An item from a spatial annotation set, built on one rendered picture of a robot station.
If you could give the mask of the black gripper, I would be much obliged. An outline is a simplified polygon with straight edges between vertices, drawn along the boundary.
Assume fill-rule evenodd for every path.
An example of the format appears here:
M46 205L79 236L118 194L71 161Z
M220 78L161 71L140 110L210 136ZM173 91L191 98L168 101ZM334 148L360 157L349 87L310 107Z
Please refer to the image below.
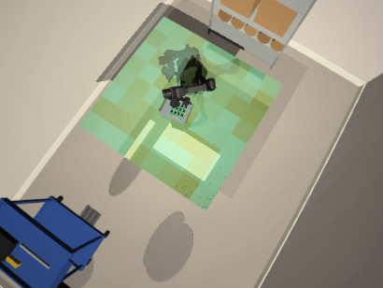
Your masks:
M167 98L167 99L169 99L169 100L171 100L171 96L169 96L169 97L165 97L165 98ZM187 97L187 96L185 96L185 97L180 97L179 99L178 99L178 101L179 100L182 100L183 101L183 103L182 103L182 106L184 105L184 106L188 106L189 105L189 103L190 103L190 98L189 97Z

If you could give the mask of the grey switch panel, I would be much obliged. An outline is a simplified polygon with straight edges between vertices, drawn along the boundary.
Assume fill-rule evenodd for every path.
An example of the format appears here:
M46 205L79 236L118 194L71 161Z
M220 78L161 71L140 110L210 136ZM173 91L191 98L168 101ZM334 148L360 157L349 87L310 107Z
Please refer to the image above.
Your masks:
M189 104L188 106L182 106L183 101L179 100L179 107L173 108L170 106L170 101L171 100L166 99L163 108L160 112L160 115L173 121L185 124L185 121L187 120L189 113L192 109L192 105Z

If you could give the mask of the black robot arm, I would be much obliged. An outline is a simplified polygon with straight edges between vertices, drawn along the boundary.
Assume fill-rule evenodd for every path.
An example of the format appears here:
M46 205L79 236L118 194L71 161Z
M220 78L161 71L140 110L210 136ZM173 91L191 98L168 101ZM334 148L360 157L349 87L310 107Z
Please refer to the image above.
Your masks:
M206 79L204 76L195 77L191 80L194 86L183 87L173 86L168 89L163 89L163 98L171 96L170 106L173 108L179 107L178 99L185 94L199 91L214 91L216 89L216 81L213 78Z

